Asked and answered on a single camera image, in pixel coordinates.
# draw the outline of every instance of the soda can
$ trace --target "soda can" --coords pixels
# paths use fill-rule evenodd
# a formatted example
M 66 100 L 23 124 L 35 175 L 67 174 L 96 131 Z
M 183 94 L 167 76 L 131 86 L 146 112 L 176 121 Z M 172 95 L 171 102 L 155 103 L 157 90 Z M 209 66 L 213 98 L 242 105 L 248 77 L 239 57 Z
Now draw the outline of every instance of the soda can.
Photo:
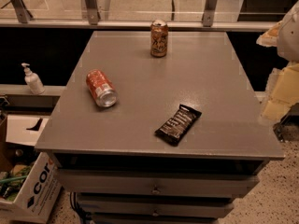
M 155 20 L 150 26 L 151 48 L 154 57 L 163 57 L 167 53 L 168 26 L 166 21 Z
M 102 71 L 96 69 L 90 71 L 86 76 L 86 84 L 94 101 L 100 107 L 110 107 L 117 102 L 118 94 Z

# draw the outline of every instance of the drawer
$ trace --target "drawer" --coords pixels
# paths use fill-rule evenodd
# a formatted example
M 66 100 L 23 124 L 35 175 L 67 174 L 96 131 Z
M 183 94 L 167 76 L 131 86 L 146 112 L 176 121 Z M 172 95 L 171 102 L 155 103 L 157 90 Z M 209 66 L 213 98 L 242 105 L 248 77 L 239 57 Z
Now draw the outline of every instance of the drawer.
M 68 191 L 191 197 L 244 197 L 258 182 L 255 175 L 196 175 L 104 172 L 60 169 L 56 178 Z
M 92 215 L 96 224 L 219 224 L 213 218 L 144 217 L 139 215 Z
M 234 206 L 228 199 L 78 194 L 85 212 L 154 217 L 225 217 Z

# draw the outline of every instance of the table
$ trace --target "table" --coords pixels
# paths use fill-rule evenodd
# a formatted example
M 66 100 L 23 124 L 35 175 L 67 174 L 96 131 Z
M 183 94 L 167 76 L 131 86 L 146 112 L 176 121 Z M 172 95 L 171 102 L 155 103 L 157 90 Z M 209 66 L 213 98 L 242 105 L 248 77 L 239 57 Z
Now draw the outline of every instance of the table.
M 85 84 L 100 69 L 119 101 L 99 108 Z M 177 147 L 154 135 L 179 104 L 202 112 Z M 223 32 L 94 32 L 36 149 L 58 166 L 96 223 L 217 223 L 283 152 Z

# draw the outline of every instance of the terrazzo floor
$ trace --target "terrazzo floor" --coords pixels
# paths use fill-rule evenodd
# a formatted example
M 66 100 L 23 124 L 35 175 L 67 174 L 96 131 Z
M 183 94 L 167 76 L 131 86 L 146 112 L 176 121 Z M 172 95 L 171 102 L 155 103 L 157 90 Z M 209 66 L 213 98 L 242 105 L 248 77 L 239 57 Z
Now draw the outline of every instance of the terrazzo floor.
M 270 161 L 259 173 L 260 183 L 243 199 L 234 201 L 234 210 L 220 224 L 299 224 L 299 127 L 285 126 L 283 161 Z M 69 193 L 62 190 L 48 224 L 79 224 L 71 209 Z M 0 218 L 0 224 L 29 224 Z

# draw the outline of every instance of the pump bottle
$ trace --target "pump bottle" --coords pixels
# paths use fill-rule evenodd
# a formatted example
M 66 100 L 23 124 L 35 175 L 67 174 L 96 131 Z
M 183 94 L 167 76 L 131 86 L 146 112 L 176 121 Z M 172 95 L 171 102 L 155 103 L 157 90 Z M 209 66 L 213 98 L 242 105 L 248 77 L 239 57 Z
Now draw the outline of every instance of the pump bottle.
M 26 74 L 25 81 L 33 94 L 41 94 L 45 91 L 44 85 L 39 76 L 30 70 L 29 65 L 29 63 L 21 64 L 21 66 L 24 67 L 24 72 Z

